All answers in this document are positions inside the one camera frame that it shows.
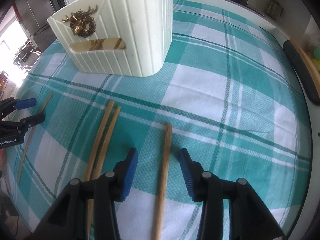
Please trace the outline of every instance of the green ball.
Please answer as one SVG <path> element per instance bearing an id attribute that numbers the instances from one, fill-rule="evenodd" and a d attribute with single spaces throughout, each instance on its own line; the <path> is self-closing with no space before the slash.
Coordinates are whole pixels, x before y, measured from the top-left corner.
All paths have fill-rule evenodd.
<path id="1" fill-rule="evenodd" d="M 315 59 L 320 61 L 320 48 L 315 49 Z"/>

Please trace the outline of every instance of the wooden chopstick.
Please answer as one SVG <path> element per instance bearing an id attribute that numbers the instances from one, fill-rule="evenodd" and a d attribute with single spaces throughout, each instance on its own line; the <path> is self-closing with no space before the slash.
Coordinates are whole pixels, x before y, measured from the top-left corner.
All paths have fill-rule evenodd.
<path id="1" fill-rule="evenodd" d="M 101 49 L 102 43 L 105 41 L 105 39 L 98 39 L 97 41 L 98 41 L 98 42 L 97 42 L 94 50 L 99 50 L 99 49 Z"/>
<path id="2" fill-rule="evenodd" d="M 113 49 L 118 49 L 118 47 L 119 47 L 119 45 L 120 45 L 121 41 L 122 41 L 122 39 L 121 39 L 121 38 L 119 38 L 119 39 L 118 39 L 118 41 L 116 42 L 116 44 L 115 44 L 115 46 L 114 46 L 114 48 L 113 48 Z"/>
<path id="3" fill-rule="evenodd" d="M 89 49 L 89 51 L 95 50 L 97 40 L 91 40 L 90 43 L 91 43 L 91 48 Z"/>
<path id="4" fill-rule="evenodd" d="M 92 146 L 92 151 L 91 151 L 91 154 L 90 154 L 90 158 L 89 158 L 89 162 L 88 162 L 87 168 L 86 168 L 85 173 L 84 173 L 83 181 L 89 181 L 90 180 L 92 169 L 93 169 L 93 165 L 94 165 L 94 161 L 96 159 L 98 148 L 99 148 L 99 144 L 100 144 L 100 141 L 101 141 L 101 138 L 102 138 L 102 135 L 103 135 L 103 131 L 104 131 L 106 125 L 107 125 L 107 122 L 108 122 L 108 119 L 110 117 L 110 113 L 112 111 L 112 108 L 113 108 L 114 104 L 115 104 L 115 102 L 113 100 L 110 100 L 108 105 L 107 105 L 107 107 L 106 107 L 106 111 L 105 111 L 105 113 L 103 115 L 99 130 L 97 132 L 97 136 L 96 136 L 96 138 L 94 140 L 94 143 L 93 143 L 93 146 Z"/>
<path id="5" fill-rule="evenodd" d="M 41 109 L 40 109 L 40 113 L 43 112 L 43 110 L 45 109 L 45 107 L 47 106 L 50 98 L 52 97 L 53 95 L 53 92 L 51 92 L 47 99 L 45 100 L 45 102 L 43 103 Z M 28 147 L 29 147 L 29 144 L 30 144 L 30 141 L 31 141 L 31 137 L 33 135 L 33 132 L 35 131 L 35 126 L 32 127 L 31 131 L 30 131 L 30 134 L 29 134 L 29 137 L 28 137 L 28 140 L 26 142 L 26 146 L 24 147 L 23 149 L 23 152 L 22 152 L 22 156 L 21 156 L 21 159 L 20 159 L 20 164 L 19 164 L 19 169 L 18 169 L 18 175 L 17 175 L 17 185 L 19 186 L 20 184 L 20 178 L 21 178 L 21 173 L 22 173 L 22 168 L 23 168 L 23 163 L 24 163 L 24 159 L 26 158 L 26 155 L 27 155 L 27 150 L 28 150 Z"/>
<path id="6" fill-rule="evenodd" d="M 115 113 L 114 113 L 114 115 L 112 117 L 111 123 L 109 125 L 106 137 L 104 139 L 104 142 L 103 142 L 103 145 L 102 145 L 102 148 L 101 148 L 101 152 L 100 152 L 98 160 L 97 160 L 97 165 L 94 168 L 94 171 L 93 171 L 91 179 L 97 179 L 101 175 L 104 159 L 105 159 L 105 157 L 107 155 L 108 146 L 109 146 L 109 143 L 110 143 L 110 139 L 111 139 L 111 136 L 112 136 L 113 129 L 114 129 L 115 125 L 116 125 L 116 121 L 117 121 L 118 115 L 120 113 L 120 109 L 121 109 L 121 107 L 117 106 L 117 108 L 115 110 Z M 87 207 L 87 234 L 88 234 L 88 239 L 89 239 L 89 235 L 90 235 L 91 220 L 92 220 L 92 215 L 93 215 L 93 205 L 94 205 L 93 199 L 89 199 L 88 200 L 88 207 Z"/>
<path id="7" fill-rule="evenodd" d="M 155 240 L 161 239 L 161 229 L 162 229 L 162 218 L 164 212 L 164 200 L 165 194 L 167 192 L 167 181 L 168 181 L 168 170 L 169 170 L 169 160 L 170 160 L 170 147 L 171 147 L 171 136 L 172 136 L 172 124 L 167 125 L 164 139 L 164 151 L 162 160 L 162 173 L 161 181 L 159 186 L 159 197 L 158 197 L 158 207 L 157 207 L 157 217 L 155 224 Z"/>

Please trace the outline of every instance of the label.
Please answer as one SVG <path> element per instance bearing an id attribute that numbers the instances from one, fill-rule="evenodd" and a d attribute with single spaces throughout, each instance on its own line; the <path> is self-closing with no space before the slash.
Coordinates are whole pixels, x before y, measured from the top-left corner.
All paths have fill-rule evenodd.
<path id="1" fill-rule="evenodd" d="M 13 139 L 13 140 L 10 140 L 10 141 L 4 141 L 4 142 L 0 142 L 0 145 L 5 145 L 5 144 L 16 142 L 16 141 L 17 141 L 16 139 Z"/>

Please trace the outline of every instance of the tablecloth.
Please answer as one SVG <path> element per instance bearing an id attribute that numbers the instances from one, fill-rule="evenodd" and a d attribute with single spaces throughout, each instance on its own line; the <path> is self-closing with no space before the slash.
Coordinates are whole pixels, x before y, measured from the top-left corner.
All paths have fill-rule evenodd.
<path id="1" fill-rule="evenodd" d="M 183 147 L 221 179 L 246 178 L 283 230 L 292 226 L 308 183 L 308 110 L 281 46 L 245 18 L 173 0 L 172 44 L 163 68 L 146 78 L 80 73 L 56 40 L 17 93 L 17 98 L 37 98 L 37 105 L 15 111 L 9 120 L 38 113 L 50 92 L 19 187 L 15 179 L 24 144 L 7 149 L 12 199 L 31 230 L 64 186 L 83 177 L 110 99 L 121 113 L 103 172 L 130 147 L 139 151 L 130 195 L 116 204 L 123 240 L 151 239 L 166 123 L 172 123 L 173 134 L 162 239 L 196 239 L 201 203 L 187 193 L 176 158 Z M 224 202 L 224 239 L 228 229 Z"/>

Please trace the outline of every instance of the table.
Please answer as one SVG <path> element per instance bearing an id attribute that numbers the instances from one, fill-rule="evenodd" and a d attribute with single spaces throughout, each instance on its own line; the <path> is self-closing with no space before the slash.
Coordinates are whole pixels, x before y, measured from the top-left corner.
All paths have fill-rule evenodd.
<path id="1" fill-rule="evenodd" d="M 46 120 L 28 148 L 7 149 L 12 199 L 34 230 L 72 178 L 82 178 L 110 99 L 121 106 L 103 172 L 139 150 L 131 193 L 116 205 L 123 240 L 150 239 L 164 125 L 173 125 L 162 237 L 196 239 L 201 204 L 188 196 L 178 149 L 221 179 L 246 178 L 287 233 L 308 183 L 311 142 L 305 98 L 276 39 L 224 9 L 173 0 L 173 39 L 163 68 L 147 78 L 80 73 L 55 41 L 31 69 L 17 98 L 47 95 Z M 224 239 L 228 239 L 228 203 Z"/>

